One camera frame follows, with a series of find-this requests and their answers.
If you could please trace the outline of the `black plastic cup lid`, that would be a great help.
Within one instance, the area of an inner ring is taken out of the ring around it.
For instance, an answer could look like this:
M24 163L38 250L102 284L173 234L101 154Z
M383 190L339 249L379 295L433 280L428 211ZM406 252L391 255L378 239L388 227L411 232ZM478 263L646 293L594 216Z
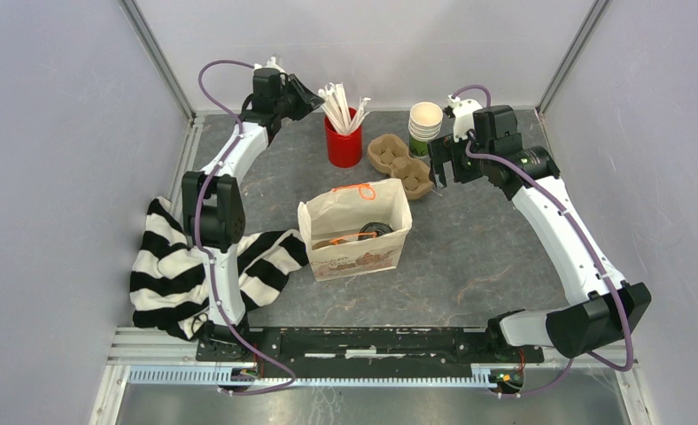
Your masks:
M377 238L379 236L388 235L393 232L390 225L383 222L370 222L363 226L358 234L359 240Z

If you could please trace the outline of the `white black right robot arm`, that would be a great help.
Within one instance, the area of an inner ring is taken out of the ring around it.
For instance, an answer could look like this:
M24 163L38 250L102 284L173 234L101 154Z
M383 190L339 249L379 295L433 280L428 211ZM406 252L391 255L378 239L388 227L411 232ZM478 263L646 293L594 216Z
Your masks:
M450 164L455 182L486 178L500 189L539 238L569 303L490 319L487 354L507 361L521 346L535 345L552 347L568 359L588 355L615 370L629 369L635 359L632 331L651 303L646 284L629 283L602 252L548 150L524 147L511 107L453 100L444 113L453 119L454 131L428 144L431 178L444 188L444 165Z

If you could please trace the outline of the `brown pulp cup carrier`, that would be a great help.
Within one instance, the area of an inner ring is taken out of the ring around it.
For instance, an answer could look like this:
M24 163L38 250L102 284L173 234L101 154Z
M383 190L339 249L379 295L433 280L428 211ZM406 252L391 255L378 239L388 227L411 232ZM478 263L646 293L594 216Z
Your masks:
M342 238L322 240L322 241L319 241L313 245L313 250L316 251L316 250L319 250L321 248L326 248L329 246L336 246L336 245L342 244L344 242L345 242L345 240Z

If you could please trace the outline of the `beige paper gift bag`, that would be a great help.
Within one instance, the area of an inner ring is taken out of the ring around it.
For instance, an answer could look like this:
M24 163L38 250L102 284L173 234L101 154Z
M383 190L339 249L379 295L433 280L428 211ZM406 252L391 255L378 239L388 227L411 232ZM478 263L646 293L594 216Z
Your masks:
M401 181L396 178L331 189L298 206L299 232L318 282L395 268L413 220ZM359 240L370 222L383 222L393 232ZM344 243L314 251L319 241Z

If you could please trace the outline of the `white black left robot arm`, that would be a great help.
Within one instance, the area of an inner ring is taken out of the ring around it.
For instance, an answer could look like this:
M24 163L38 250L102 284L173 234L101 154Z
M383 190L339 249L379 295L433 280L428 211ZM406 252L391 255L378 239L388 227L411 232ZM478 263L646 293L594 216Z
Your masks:
M182 178L182 223L201 255L209 287L203 338L230 360L244 359L252 348L238 283L237 249L245 228L239 182L284 120L302 120L322 103L279 65L252 66L252 92L230 138L206 166Z

